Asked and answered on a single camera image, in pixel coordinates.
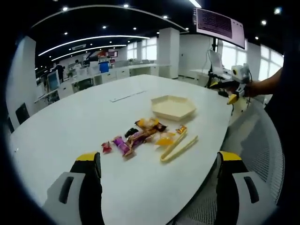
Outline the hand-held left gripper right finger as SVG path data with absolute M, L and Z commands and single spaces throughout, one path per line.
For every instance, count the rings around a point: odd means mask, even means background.
M 235 153 L 220 151 L 217 224 L 262 225 L 276 211 L 268 185 Z

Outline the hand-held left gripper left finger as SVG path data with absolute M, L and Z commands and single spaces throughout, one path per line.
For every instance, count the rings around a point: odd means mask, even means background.
M 48 188 L 42 209 L 56 225 L 103 225 L 100 153 L 79 156 Z

